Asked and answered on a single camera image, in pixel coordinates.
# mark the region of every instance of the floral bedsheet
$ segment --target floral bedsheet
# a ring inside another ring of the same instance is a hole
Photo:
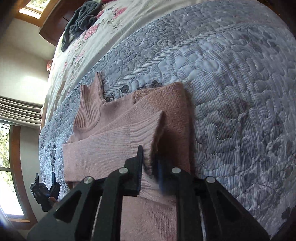
[[[67,94],[111,48],[155,19],[206,1],[116,0],[104,4],[96,23],[72,41],[65,52],[61,52],[60,38],[49,75],[50,87],[43,106],[41,128],[51,120]]]

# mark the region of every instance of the striped fabric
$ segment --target striped fabric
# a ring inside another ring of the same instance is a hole
[[[0,96],[0,120],[14,125],[40,128],[41,104]]]

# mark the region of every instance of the bedroom wall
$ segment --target bedroom wall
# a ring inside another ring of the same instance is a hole
[[[36,202],[30,190],[30,184],[34,182],[36,172],[40,174],[38,139],[39,130],[25,126],[21,127],[20,162],[22,176],[31,208],[39,221],[46,213],[42,211],[41,205]]]
[[[48,91],[47,61],[0,44],[0,96],[43,104]]]
[[[18,231],[19,231],[19,233],[20,233],[25,239],[27,238],[27,235],[28,235],[28,233],[29,233],[29,230],[21,230],[21,229],[19,229]]]
[[[0,96],[43,104],[48,91],[46,64],[55,46],[39,27],[14,19],[0,40]]]

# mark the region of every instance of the wooden window frame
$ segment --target wooden window frame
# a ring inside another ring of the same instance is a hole
[[[31,208],[20,162],[20,126],[10,126],[9,130],[9,164],[10,167],[0,167],[0,171],[10,172],[18,201],[24,216],[6,214],[16,229],[30,229],[37,223],[37,219]]]
[[[54,7],[58,4],[58,2],[60,2],[61,0],[50,0],[49,3],[47,4],[47,6],[43,9],[43,12],[41,13],[41,16],[39,19],[35,18],[35,17],[32,17],[30,15],[27,15],[27,14],[24,14],[24,13],[20,13],[20,12],[17,12],[16,15],[15,15],[15,18],[17,19],[20,19],[20,20],[23,20],[25,22],[28,22],[28,23],[31,23],[31,24],[34,24],[38,27],[42,27],[45,20],[48,18],[48,16],[50,15],[50,13],[52,12],[52,10],[54,9]],[[36,13],[40,13],[40,11],[38,10],[35,10],[35,9],[32,9],[32,8],[28,8],[30,10],[33,10],[35,11]]]

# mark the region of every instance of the gray quilt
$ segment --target gray quilt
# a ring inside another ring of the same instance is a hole
[[[108,101],[140,88],[184,83],[194,106],[199,177],[214,176],[273,236],[296,204],[296,40],[256,1],[188,6],[144,26],[77,83],[40,134],[41,177],[64,182],[81,84],[104,77]]]

